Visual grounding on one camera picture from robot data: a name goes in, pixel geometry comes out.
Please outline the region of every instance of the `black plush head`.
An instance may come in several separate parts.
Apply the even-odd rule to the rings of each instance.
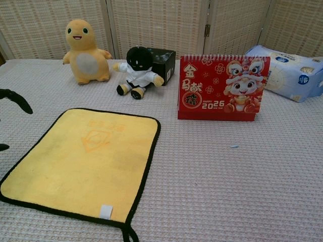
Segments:
[[[127,53],[127,63],[134,71],[147,71],[152,67],[153,57],[145,47],[133,47]]]

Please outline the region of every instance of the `black box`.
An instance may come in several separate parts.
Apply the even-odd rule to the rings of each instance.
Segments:
[[[165,86],[175,70],[176,52],[166,49],[148,48],[153,56],[152,71],[164,79]]]

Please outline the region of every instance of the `woven screen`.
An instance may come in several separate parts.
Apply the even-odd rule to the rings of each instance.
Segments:
[[[270,0],[211,1],[205,54],[244,54],[256,45]]]
[[[275,0],[260,44],[302,56],[323,56],[323,1]]]
[[[69,50],[65,27],[88,21],[99,48],[108,50],[100,0],[1,0],[0,30],[14,58],[62,59]]]
[[[136,45],[175,50],[177,58],[202,53],[198,41],[204,0],[112,0],[120,58]]]

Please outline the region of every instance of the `yellow towel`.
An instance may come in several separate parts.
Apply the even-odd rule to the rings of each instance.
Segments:
[[[159,131],[150,117],[67,110],[2,179],[0,198],[120,227],[136,241],[130,222]]]

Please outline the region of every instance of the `white textured tablecloth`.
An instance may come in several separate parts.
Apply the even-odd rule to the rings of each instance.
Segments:
[[[0,88],[34,114],[0,100],[0,143],[10,145],[0,178],[68,108],[147,115],[161,133],[131,223],[140,241],[323,241],[323,97],[296,103],[265,91],[252,123],[177,120],[178,72],[179,63],[167,86],[134,100],[116,92],[123,73],[78,86],[61,60],[9,61]],[[0,202],[0,241],[123,240],[118,228]]]

